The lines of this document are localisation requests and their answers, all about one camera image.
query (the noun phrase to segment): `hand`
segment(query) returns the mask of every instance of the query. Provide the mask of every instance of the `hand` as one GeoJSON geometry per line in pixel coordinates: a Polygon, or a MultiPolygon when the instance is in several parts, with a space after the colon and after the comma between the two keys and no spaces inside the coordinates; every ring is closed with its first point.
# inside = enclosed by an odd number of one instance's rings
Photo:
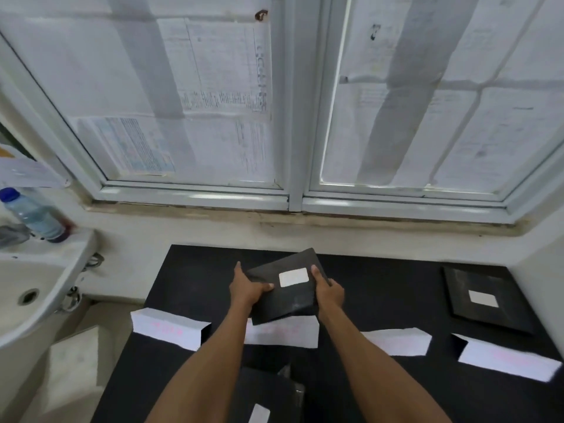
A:
{"type": "Polygon", "coordinates": [[[247,314],[258,301],[263,292],[272,291],[273,284],[251,282],[241,270],[241,262],[237,261],[235,276],[229,285],[231,291],[231,307],[242,308],[247,314]]]}
{"type": "Polygon", "coordinates": [[[325,280],[316,266],[311,266],[317,287],[315,293],[319,304],[319,320],[325,324],[328,312],[333,308],[341,308],[345,301],[345,290],[333,279],[325,280]]]}

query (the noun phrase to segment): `plastic bottle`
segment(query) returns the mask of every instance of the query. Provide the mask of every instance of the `plastic bottle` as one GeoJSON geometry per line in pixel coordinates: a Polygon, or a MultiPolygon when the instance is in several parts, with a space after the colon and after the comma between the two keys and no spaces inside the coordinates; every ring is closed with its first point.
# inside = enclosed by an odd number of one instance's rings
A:
{"type": "Polygon", "coordinates": [[[47,206],[20,194],[19,191],[13,188],[1,189],[0,201],[30,230],[48,241],[59,243],[69,237],[69,230],[50,213],[47,206]]]}

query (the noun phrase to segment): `blue bottle cap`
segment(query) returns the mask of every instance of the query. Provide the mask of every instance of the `blue bottle cap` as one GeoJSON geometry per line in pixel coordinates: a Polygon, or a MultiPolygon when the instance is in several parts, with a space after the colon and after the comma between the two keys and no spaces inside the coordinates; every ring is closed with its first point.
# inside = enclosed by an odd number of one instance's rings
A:
{"type": "Polygon", "coordinates": [[[8,188],[2,188],[0,190],[0,201],[4,203],[8,203],[13,200],[16,200],[18,197],[20,197],[20,192],[15,188],[8,187],[8,188]]]}

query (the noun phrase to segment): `white sink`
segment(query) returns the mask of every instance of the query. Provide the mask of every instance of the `white sink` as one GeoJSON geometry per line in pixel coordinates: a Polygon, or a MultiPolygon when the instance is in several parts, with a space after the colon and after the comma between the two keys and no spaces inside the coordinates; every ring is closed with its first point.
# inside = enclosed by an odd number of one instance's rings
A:
{"type": "Polygon", "coordinates": [[[0,249],[0,348],[60,307],[97,247],[93,230],[77,228],[60,244],[28,240],[0,249]]]}

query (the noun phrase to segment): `black table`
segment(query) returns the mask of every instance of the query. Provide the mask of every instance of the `black table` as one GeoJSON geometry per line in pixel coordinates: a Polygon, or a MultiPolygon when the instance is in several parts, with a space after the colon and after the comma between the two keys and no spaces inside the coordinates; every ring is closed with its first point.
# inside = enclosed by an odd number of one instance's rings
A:
{"type": "MultiPolygon", "coordinates": [[[[228,285],[241,261],[252,268],[285,252],[173,245],[145,302],[177,315],[212,323],[229,308],[228,285]]],[[[427,356],[395,359],[454,422],[564,421],[564,370],[550,383],[457,362],[451,333],[562,360],[533,315],[535,335],[520,334],[451,316],[437,262],[320,255],[328,276],[346,291],[344,309],[361,331],[417,327],[433,336],[427,356]]],[[[504,267],[448,264],[513,280],[504,267]]],[[[142,423],[161,391],[192,352],[132,333],[117,362],[93,423],[142,423]]],[[[306,386],[305,422],[362,422],[345,372],[327,331],[319,348],[245,346],[243,365],[278,371],[292,363],[292,378],[306,386]]]]}

